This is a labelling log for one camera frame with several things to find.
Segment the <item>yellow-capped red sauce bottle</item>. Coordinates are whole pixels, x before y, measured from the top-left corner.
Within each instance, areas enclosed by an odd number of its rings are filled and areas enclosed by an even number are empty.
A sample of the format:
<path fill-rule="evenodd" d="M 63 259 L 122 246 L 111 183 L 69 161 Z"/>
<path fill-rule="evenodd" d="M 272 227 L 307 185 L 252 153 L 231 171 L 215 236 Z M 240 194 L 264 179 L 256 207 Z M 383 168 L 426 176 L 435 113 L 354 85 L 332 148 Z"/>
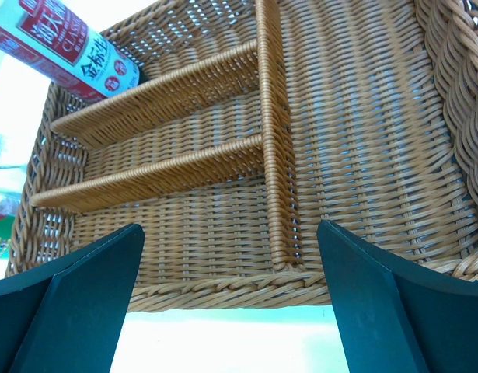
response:
<path fill-rule="evenodd" d="M 0 260 L 9 258 L 12 226 L 18 213 L 20 196 L 17 192 L 0 193 Z"/>

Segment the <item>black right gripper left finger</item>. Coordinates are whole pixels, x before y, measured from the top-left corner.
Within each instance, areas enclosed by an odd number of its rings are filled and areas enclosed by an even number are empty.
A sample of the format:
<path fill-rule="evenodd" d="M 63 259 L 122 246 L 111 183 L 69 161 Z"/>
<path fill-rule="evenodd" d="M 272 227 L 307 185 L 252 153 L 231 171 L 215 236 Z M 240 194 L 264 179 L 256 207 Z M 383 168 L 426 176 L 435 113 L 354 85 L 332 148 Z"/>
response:
<path fill-rule="evenodd" d="M 144 243 L 129 224 L 0 280 L 0 372 L 108 372 Z"/>

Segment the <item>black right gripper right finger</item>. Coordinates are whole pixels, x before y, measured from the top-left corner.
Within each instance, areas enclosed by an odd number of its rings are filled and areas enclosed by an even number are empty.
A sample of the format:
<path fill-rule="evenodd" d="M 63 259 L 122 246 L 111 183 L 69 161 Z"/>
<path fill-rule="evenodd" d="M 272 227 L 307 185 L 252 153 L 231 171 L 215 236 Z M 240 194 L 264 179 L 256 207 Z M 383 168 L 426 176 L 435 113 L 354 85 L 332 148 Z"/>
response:
<path fill-rule="evenodd" d="M 317 240 L 351 372 L 478 372 L 478 281 L 405 260 L 323 220 Z"/>

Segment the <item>tall black-capped sauce bottle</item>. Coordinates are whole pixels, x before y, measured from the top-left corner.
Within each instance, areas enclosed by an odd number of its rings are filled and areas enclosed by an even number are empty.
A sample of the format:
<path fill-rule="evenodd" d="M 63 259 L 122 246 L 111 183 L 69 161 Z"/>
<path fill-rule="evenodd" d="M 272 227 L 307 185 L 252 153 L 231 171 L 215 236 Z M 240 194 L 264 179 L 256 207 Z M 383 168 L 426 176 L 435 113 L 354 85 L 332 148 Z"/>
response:
<path fill-rule="evenodd" d="M 0 1 L 0 50 L 91 103 L 148 81 L 125 53 L 60 1 Z"/>

